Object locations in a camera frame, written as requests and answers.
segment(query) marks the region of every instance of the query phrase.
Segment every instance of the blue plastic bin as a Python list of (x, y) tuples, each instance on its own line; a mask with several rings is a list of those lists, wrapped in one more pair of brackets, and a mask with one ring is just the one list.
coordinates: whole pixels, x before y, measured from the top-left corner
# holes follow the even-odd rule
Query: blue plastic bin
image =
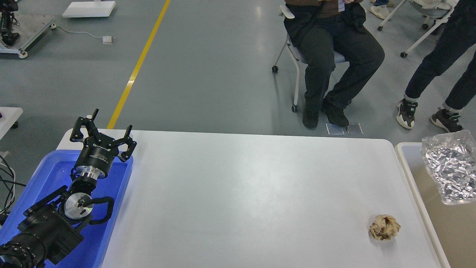
[[(8, 242), (20, 232), (17, 226), (25, 219), (23, 212), (31, 205), (63, 185), (69, 187), (69, 175), (79, 153), (78, 150), (56, 150), (42, 159), (5, 225), (0, 229), (0, 244)], [(93, 198), (110, 196), (115, 200), (111, 219), (104, 224), (86, 226), (81, 231), (84, 240), (57, 265), (47, 261), (47, 268), (98, 268), (101, 265), (129, 182), (132, 163), (132, 158), (125, 163), (115, 158), (108, 177), (99, 180), (92, 193)], [(107, 204), (95, 205), (93, 219), (103, 218), (106, 210)]]

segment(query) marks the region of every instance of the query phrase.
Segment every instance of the brown shirt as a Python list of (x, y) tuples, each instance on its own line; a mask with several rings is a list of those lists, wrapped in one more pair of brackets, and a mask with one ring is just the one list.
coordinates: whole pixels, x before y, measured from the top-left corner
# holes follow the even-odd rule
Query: brown shirt
[(317, 15), (318, 18), (329, 18), (340, 14), (338, 0), (322, 1), (321, 5), (322, 10)]
[[(285, 0), (290, 5), (297, 6), (319, 6), (323, 5), (318, 18), (329, 18), (340, 14), (338, 0)], [(360, 3), (362, 0), (354, 0), (354, 3)]]

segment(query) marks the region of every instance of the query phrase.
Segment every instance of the black pants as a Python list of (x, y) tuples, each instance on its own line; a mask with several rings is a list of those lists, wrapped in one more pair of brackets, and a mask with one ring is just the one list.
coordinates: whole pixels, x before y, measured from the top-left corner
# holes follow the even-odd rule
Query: black pants
[[(419, 98), (423, 90), (436, 77), (443, 74), (453, 63), (476, 43), (476, 1), (460, 0), (436, 44), (413, 74), (405, 94)], [(445, 103), (455, 109), (463, 109), (476, 94), (476, 53), (466, 72), (451, 90)]]
[(319, 111), (324, 94), (329, 88), (329, 78), (336, 67), (334, 50), (341, 53), (350, 66), (334, 86), (326, 100), (345, 108), (364, 87), (382, 64), (385, 54), (375, 38), (346, 25), (340, 15), (317, 19), (298, 45), (306, 59), (306, 109)]

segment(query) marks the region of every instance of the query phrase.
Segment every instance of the crumpled aluminum foil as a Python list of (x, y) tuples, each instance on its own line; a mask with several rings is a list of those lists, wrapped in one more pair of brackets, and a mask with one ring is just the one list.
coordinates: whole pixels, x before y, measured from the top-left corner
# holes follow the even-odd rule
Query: crumpled aluminum foil
[(424, 138), (421, 152), (444, 204), (476, 201), (476, 143), (469, 130)]

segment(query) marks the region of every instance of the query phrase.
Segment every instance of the beige bin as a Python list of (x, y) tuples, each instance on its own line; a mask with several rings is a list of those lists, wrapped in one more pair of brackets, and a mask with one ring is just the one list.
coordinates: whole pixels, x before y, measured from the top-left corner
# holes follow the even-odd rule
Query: beige bin
[[(436, 183), (426, 171), (421, 143), (400, 143), (395, 150), (408, 182), (417, 187), (424, 206), (416, 202), (420, 210), (426, 208), (431, 220), (428, 224), (433, 224), (451, 268), (476, 267), (476, 202), (453, 206), (441, 202)], [(416, 189), (412, 190), (418, 199)]]

